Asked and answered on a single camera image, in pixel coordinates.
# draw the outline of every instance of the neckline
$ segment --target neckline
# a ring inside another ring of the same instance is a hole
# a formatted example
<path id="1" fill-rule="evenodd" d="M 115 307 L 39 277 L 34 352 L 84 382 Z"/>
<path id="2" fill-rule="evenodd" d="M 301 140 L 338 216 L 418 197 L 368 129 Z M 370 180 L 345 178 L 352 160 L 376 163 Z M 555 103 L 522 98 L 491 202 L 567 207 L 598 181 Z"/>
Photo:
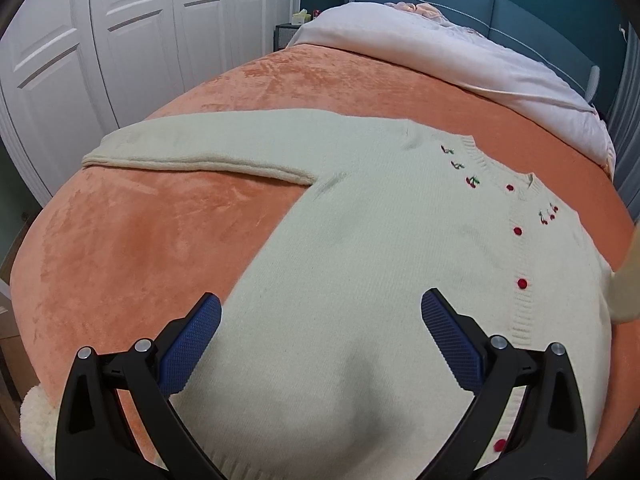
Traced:
<path id="1" fill-rule="evenodd" d="M 504 164 L 487 157 L 477 146 L 472 136 L 461 136 L 462 143 L 468 155 L 480 167 L 482 174 L 487 177 L 494 186 L 502 189 L 506 194 L 516 193 L 518 199 L 527 201 L 536 197 L 544 189 L 535 173 L 518 173 Z"/>

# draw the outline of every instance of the blue headboard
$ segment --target blue headboard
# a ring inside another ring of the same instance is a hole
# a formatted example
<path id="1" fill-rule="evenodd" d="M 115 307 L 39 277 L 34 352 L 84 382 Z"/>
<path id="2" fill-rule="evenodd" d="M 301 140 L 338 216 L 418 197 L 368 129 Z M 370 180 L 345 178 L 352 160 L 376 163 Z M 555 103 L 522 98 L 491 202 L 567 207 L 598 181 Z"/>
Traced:
<path id="1" fill-rule="evenodd" d="M 573 43 L 509 0 L 348 0 L 356 2 L 426 2 L 448 20 L 470 27 L 495 43 L 546 64 L 587 102 L 595 97 L 600 69 Z"/>

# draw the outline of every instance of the orange blanket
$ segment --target orange blanket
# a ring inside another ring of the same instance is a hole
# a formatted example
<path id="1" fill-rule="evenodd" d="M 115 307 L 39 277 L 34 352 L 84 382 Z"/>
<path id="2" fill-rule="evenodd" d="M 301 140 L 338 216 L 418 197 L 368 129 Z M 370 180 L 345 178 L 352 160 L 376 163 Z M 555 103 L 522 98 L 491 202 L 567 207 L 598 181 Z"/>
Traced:
<path id="1" fill-rule="evenodd" d="M 492 158 L 535 172 L 580 213 L 611 266 L 622 262 L 633 224 L 596 164 L 517 113 L 409 69 L 297 46 L 204 83 L 153 117 L 298 107 L 409 118 L 472 135 Z M 121 351 L 183 316 L 206 290 L 224 301 L 303 191 L 238 174 L 97 167 L 76 173 L 34 222 L 12 272 L 22 339 L 52 402 L 60 401 L 79 347 Z M 640 323 L 614 327 L 592 468 L 640 405 L 639 360 Z M 135 427 L 142 434 L 139 422 Z"/>

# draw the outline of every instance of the wardrobe door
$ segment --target wardrobe door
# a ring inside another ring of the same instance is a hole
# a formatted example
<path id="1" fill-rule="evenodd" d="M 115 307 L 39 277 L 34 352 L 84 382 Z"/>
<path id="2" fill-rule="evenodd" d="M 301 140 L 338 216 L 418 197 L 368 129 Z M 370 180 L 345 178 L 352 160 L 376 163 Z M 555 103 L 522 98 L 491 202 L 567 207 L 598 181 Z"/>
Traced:
<path id="1" fill-rule="evenodd" d="M 53 195 L 118 127 L 95 54 L 89 0 L 25 0 L 0 40 L 0 84 L 12 125 L 3 128 L 5 144 L 14 160 L 30 162 L 37 177 L 16 165 L 43 202 L 48 197 L 33 179 Z"/>
<path id="2" fill-rule="evenodd" d="M 90 0 L 98 62 L 120 127 L 184 92 L 172 0 Z"/>
<path id="3" fill-rule="evenodd" d="M 300 0 L 229 0 L 234 65 L 271 52 L 275 25 L 289 23 L 299 5 Z"/>
<path id="4" fill-rule="evenodd" d="M 185 90 L 231 69 L 227 0 L 174 0 Z"/>

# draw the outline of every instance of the white duvet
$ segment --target white duvet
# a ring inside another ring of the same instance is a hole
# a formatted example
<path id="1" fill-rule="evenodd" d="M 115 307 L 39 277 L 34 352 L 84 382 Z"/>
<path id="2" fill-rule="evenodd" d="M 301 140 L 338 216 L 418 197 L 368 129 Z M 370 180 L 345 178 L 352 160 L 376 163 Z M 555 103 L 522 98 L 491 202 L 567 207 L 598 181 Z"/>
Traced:
<path id="1" fill-rule="evenodd" d="M 616 153 L 595 108 L 542 63 L 464 27 L 353 2 L 301 27 L 289 46 L 301 43 L 395 63 L 491 99 L 539 124 L 613 177 Z"/>

